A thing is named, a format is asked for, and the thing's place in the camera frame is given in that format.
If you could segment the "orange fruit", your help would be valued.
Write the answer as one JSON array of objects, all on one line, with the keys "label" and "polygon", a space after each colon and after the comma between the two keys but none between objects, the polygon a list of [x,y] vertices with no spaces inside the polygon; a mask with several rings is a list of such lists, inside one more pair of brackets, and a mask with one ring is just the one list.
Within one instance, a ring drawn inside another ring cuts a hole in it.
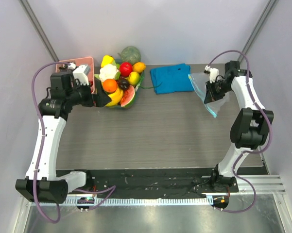
[{"label": "orange fruit", "polygon": [[117,81],[114,79],[106,79],[103,82],[103,89],[107,93],[114,93],[118,88]]}]

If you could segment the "clear zip top bag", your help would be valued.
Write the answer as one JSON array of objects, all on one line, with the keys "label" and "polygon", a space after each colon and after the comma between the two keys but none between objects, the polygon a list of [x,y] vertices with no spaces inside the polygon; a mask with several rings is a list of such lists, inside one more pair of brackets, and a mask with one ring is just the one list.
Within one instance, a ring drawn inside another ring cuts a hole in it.
[{"label": "clear zip top bag", "polygon": [[217,75],[213,83],[210,82],[209,75],[204,72],[189,74],[188,78],[205,108],[216,118],[220,108],[229,100],[229,93],[220,90],[224,77]]}]

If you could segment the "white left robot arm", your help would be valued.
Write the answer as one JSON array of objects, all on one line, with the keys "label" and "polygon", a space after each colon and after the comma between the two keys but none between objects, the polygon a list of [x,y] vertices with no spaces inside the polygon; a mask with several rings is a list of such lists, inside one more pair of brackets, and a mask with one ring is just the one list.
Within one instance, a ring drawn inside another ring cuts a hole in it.
[{"label": "white left robot arm", "polygon": [[86,172],[73,171],[57,177],[56,159],[60,138],[73,107],[92,107],[95,104],[91,83],[83,72],[53,73],[50,81],[49,95],[38,105],[42,118],[38,121],[34,155],[25,178],[18,179],[15,188],[31,202],[61,204],[75,189],[84,194],[93,190],[94,182]]}]

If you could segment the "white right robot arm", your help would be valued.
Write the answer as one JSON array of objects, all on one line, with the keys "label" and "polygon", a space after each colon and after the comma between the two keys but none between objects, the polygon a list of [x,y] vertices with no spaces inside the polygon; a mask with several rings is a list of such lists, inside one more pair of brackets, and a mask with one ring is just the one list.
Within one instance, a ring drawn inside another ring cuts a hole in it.
[{"label": "white right robot arm", "polygon": [[205,70],[210,77],[206,82],[204,103],[220,101],[232,91],[240,107],[230,130],[231,146],[210,175],[209,185],[216,192],[234,185],[237,170],[244,159],[271,137],[269,127],[274,119],[273,111],[266,110],[257,97],[251,72],[241,69],[238,61],[230,61],[224,68],[224,76],[213,68]]}]

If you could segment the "yellow banana bunch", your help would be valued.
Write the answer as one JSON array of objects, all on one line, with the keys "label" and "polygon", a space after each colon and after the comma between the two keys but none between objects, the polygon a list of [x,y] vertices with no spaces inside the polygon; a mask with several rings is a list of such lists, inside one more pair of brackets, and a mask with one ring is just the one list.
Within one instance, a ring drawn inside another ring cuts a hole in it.
[{"label": "yellow banana bunch", "polygon": [[106,104],[105,107],[117,105],[123,97],[123,90],[118,87],[114,93],[108,94],[108,96],[110,97],[111,101]]}]

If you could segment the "dark purple mangosteen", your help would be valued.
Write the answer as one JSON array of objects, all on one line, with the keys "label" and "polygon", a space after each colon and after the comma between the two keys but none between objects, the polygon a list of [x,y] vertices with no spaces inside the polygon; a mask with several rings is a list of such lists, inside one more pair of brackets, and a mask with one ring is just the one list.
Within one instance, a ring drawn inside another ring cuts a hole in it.
[{"label": "dark purple mangosteen", "polygon": [[120,78],[117,80],[117,83],[118,83],[118,87],[123,90],[123,91],[126,91],[129,89],[130,87],[130,83],[127,79],[125,78]]}]

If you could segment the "white cauliflower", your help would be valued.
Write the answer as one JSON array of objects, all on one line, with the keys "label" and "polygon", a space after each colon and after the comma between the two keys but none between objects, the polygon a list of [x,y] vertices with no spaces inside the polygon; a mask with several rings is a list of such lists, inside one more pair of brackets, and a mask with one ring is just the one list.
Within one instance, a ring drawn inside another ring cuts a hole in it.
[{"label": "white cauliflower", "polygon": [[100,69],[99,79],[101,82],[105,82],[107,79],[118,80],[120,72],[115,65],[107,64]]}]

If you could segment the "watermelon slice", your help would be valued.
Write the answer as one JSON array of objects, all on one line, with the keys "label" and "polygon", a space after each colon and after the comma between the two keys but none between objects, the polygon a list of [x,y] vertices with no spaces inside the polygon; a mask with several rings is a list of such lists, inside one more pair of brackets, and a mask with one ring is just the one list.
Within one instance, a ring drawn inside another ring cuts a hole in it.
[{"label": "watermelon slice", "polygon": [[129,89],[126,90],[123,94],[123,97],[120,101],[120,106],[122,108],[125,108],[131,105],[135,100],[135,95],[136,95],[135,88],[132,85],[129,86]]}]

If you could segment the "yellow lemon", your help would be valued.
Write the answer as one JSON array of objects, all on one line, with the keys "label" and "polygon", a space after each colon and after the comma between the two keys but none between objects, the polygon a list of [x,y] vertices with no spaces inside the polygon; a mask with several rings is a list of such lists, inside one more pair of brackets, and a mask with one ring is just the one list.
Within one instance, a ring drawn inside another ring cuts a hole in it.
[{"label": "yellow lemon", "polygon": [[130,85],[136,86],[139,83],[140,74],[136,71],[133,71],[129,74],[127,80],[130,83]]}]

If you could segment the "red apple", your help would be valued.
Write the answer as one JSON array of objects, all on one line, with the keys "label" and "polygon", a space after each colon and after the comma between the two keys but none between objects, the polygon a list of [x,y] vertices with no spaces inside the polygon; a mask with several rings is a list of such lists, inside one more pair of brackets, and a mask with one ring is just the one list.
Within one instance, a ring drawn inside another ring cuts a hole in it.
[{"label": "red apple", "polygon": [[119,68],[120,74],[123,77],[128,77],[133,72],[133,66],[129,62],[123,62]]}]

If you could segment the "yellow bell pepper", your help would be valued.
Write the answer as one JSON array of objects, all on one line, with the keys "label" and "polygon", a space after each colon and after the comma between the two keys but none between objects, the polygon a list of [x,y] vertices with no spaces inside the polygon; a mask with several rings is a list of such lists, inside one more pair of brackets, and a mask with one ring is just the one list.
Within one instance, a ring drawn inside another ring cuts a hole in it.
[{"label": "yellow bell pepper", "polygon": [[101,62],[101,68],[103,68],[105,65],[113,64],[113,62],[114,62],[114,58],[112,56],[105,55]]}]

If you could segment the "pink organizer tray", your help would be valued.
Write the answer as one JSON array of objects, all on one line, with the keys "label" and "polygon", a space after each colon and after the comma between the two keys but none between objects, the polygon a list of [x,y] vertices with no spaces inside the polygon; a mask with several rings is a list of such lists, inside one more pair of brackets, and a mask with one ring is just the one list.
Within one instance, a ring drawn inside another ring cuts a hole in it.
[{"label": "pink organizer tray", "polygon": [[74,76],[72,74],[72,70],[67,69],[67,66],[69,63],[75,63],[77,66],[86,64],[89,65],[91,68],[91,71],[89,72],[88,80],[89,80],[89,86],[91,88],[91,92],[93,93],[94,89],[94,60],[92,57],[83,57],[83,58],[75,58],[75,59],[68,59],[68,60],[62,60],[60,61],[55,68],[56,73],[70,73],[72,75],[71,78],[71,85],[73,88],[80,86],[81,84],[79,83],[78,79],[74,79]]}]

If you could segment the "blue folded cloth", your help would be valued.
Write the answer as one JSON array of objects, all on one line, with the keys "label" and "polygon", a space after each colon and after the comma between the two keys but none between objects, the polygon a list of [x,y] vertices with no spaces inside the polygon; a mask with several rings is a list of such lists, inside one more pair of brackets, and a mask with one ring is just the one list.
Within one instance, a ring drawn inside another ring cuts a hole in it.
[{"label": "blue folded cloth", "polygon": [[186,64],[151,69],[150,76],[155,93],[159,95],[194,91],[189,80],[190,73],[190,66]]}]

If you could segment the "orange yellow mango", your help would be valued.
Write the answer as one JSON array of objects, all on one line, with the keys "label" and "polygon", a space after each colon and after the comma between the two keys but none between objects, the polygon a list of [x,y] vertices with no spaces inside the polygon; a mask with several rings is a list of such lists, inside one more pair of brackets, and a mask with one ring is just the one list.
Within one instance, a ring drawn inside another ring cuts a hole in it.
[{"label": "orange yellow mango", "polygon": [[133,71],[137,73],[141,73],[145,70],[146,65],[143,62],[137,62],[133,65]]}]

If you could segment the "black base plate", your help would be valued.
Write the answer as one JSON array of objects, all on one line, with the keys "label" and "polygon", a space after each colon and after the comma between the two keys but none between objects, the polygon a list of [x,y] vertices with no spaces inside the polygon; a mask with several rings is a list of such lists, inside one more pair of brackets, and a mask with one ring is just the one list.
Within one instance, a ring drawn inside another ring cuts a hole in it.
[{"label": "black base plate", "polygon": [[86,170],[86,185],[74,188],[103,191],[115,186],[113,199],[190,199],[207,193],[237,193],[236,181],[231,185],[211,184],[210,168],[151,168],[151,169],[93,169]]}]

